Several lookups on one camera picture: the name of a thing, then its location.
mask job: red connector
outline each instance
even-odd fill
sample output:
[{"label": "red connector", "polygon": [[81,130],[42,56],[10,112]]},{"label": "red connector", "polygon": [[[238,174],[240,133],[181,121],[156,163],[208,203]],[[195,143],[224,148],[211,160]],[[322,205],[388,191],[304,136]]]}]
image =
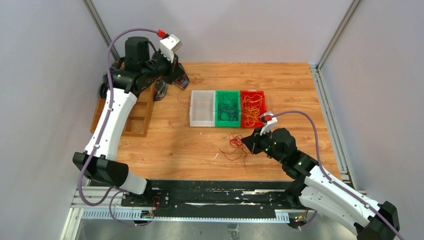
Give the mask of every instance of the red connector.
[{"label": "red connector", "polygon": [[157,36],[158,36],[159,38],[161,38],[161,39],[164,39],[167,35],[168,35],[168,34],[167,34],[164,30],[162,30],[162,29],[159,29],[159,30],[157,31]]},{"label": "red connector", "polygon": [[265,115],[264,117],[263,117],[263,119],[265,120],[265,121],[271,121],[271,116],[272,115]]}]

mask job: wire bundle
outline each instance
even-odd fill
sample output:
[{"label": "wire bundle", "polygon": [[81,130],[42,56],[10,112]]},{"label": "wire bundle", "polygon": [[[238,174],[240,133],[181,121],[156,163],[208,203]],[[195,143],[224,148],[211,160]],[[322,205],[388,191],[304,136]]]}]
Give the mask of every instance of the wire bundle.
[{"label": "wire bundle", "polygon": [[[221,153],[224,154],[226,159],[228,159],[230,161],[235,161],[235,160],[239,159],[243,154],[244,154],[243,158],[246,158],[248,156],[249,151],[246,150],[245,145],[242,143],[242,138],[243,138],[243,136],[238,132],[230,133],[229,138],[228,138],[229,139],[229,146],[232,147],[234,149],[234,151],[228,153],[228,152],[224,152],[221,149],[219,149],[221,151]],[[237,158],[229,159],[227,157],[227,155],[232,155],[237,150],[241,150],[240,155]]]},{"label": "wire bundle", "polygon": [[227,94],[222,95],[222,102],[218,104],[218,120],[236,122],[239,120],[239,109],[235,99],[230,100]]},{"label": "wire bundle", "polygon": [[262,105],[262,95],[255,94],[253,96],[244,96],[242,101],[243,117],[246,127],[253,127],[255,123],[260,122]]}]

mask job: plastic bin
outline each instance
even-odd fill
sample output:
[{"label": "plastic bin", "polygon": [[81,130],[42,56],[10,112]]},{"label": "plastic bin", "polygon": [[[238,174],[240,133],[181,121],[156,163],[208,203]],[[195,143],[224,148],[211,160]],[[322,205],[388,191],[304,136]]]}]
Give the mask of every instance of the plastic bin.
[{"label": "plastic bin", "polygon": [[215,91],[192,90],[190,127],[215,127]]},{"label": "plastic bin", "polygon": [[240,91],[240,102],[241,126],[244,128],[262,127],[264,124],[261,121],[261,115],[267,112],[264,92]]},{"label": "plastic bin", "polygon": [[240,91],[216,91],[215,126],[239,128],[241,120]]}]

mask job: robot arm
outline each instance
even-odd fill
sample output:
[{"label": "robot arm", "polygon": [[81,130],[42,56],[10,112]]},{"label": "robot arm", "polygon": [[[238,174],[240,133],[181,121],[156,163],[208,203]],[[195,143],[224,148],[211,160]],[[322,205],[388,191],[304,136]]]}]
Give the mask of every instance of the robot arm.
[{"label": "robot arm", "polygon": [[[82,171],[94,146],[97,149],[83,173],[84,176],[136,195],[143,195],[149,190],[150,181],[131,173],[127,164],[116,162],[119,140],[128,115],[140,93],[150,87],[157,78],[161,77],[170,84],[185,74],[175,54],[181,46],[175,35],[166,36],[160,41],[160,50],[153,54],[152,59],[149,59],[148,43],[147,38],[138,36],[129,37],[125,42],[125,69],[110,68],[114,96],[112,109],[109,109],[111,94],[108,90],[106,104],[93,137],[84,152],[75,152],[72,159]],[[107,124],[102,129],[108,112],[110,114]],[[97,136],[100,132],[102,136],[98,142]]]},{"label": "robot arm", "polygon": [[285,173],[294,179],[285,191],[283,201],[293,208],[304,206],[328,216],[356,235],[358,240],[395,238],[395,233],[371,209],[377,210],[399,231],[398,212],[393,204],[388,201],[380,204],[334,177],[317,160],[298,150],[295,138],[287,129],[278,128],[271,132],[277,119],[270,116],[272,113],[265,113],[262,117],[265,126],[256,128],[251,136],[241,141],[252,154],[264,152],[268,158],[281,163]]}]

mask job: green bin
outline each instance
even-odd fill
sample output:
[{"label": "green bin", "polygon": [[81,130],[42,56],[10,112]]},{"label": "green bin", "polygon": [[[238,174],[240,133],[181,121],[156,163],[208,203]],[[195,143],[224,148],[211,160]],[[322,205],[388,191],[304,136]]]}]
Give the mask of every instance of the green bin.
[{"label": "green bin", "polygon": [[242,122],[240,91],[216,91],[215,127],[239,128]]}]

